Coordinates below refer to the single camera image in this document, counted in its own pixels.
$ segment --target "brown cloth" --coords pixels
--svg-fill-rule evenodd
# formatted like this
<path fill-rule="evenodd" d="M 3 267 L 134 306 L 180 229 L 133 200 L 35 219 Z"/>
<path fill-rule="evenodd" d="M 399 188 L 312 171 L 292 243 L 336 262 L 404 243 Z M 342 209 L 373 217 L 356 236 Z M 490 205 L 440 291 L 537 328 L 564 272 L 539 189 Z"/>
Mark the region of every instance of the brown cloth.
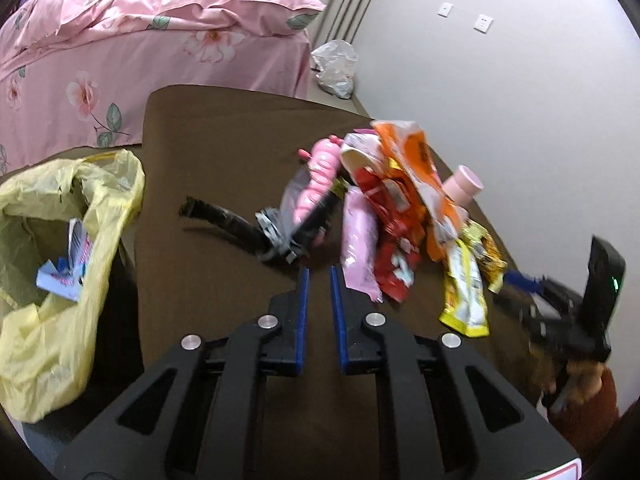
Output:
<path fill-rule="evenodd" d="M 235 89 L 172 86 L 146 106 L 146 191 L 136 236 L 140 341 L 145 364 L 189 333 L 206 339 L 267 311 L 275 294 L 294 288 L 293 276 L 261 264 L 217 237 L 205 222 L 178 217 L 187 195 L 244 216 L 278 206 L 300 167 L 297 151 L 331 134 L 343 137 L 369 120 L 350 112 L 288 97 Z M 435 157 L 441 177 L 450 171 Z M 472 218 L 500 238 L 480 209 Z M 378 477 L 376 389 L 372 376 L 338 370 L 329 266 L 340 256 L 341 214 L 335 214 L 312 270 L 304 373 L 269 378 L 263 427 L 261 478 L 333 480 Z M 529 395 L 532 358 L 527 335 L 493 307 L 491 336 L 470 340 L 482 355 Z M 407 301 L 382 310 L 421 336 L 437 337 L 444 307 L 443 272 L 425 261 Z"/>

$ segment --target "electrical outlet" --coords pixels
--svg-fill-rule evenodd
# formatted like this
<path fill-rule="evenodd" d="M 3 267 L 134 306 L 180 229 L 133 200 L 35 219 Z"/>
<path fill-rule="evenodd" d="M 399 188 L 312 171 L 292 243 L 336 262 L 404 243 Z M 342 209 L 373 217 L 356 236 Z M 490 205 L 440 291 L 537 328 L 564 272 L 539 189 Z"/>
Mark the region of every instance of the electrical outlet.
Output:
<path fill-rule="evenodd" d="M 453 4 L 444 3 L 440 6 L 440 9 L 438 9 L 438 14 L 446 18 L 451 12 L 452 8 L 453 8 Z"/>
<path fill-rule="evenodd" d="M 476 20 L 474 29 L 486 34 L 486 32 L 489 30 L 489 26 L 493 23 L 493 21 L 493 18 L 485 16 L 484 14 L 480 14 L 480 16 L 478 16 L 478 19 Z"/>

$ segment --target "pink wrapper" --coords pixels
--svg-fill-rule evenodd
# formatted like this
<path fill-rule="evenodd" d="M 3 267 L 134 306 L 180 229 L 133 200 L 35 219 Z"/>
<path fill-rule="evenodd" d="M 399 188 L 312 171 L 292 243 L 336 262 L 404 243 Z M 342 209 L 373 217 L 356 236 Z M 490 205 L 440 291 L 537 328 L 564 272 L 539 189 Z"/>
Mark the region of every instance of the pink wrapper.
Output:
<path fill-rule="evenodd" d="M 378 219 L 360 188 L 353 186 L 344 197 L 342 215 L 342 270 L 348 288 L 382 302 L 373 275 L 378 243 Z"/>

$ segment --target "label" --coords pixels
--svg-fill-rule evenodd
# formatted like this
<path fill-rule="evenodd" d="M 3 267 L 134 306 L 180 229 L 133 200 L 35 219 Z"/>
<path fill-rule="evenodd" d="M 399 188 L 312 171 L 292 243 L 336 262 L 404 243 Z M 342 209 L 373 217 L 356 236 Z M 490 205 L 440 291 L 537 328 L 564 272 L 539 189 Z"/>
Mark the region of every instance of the label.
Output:
<path fill-rule="evenodd" d="M 579 458 L 576 458 L 556 469 L 543 473 L 542 475 L 527 478 L 527 480 L 578 480 L 581 476 L 582 462 Z"/>

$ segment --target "yellow plastic bag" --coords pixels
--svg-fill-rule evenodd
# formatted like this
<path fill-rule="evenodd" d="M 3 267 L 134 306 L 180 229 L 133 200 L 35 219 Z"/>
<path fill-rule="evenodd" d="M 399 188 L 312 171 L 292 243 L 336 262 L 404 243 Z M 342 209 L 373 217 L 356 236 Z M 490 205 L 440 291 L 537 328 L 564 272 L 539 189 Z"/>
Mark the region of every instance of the yellow plastic bag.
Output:
<path fill-rule="evenodd" d="M 84 391 L 111 263 L 144 185 L 140 161 L 119 150 L 52 160 L 0 186 L 0 402 L 13 418 L 37 422 Z M 94 244 L 77 303 L 35 286 L 40 265 L 66 253 L 74 217 Z"/>

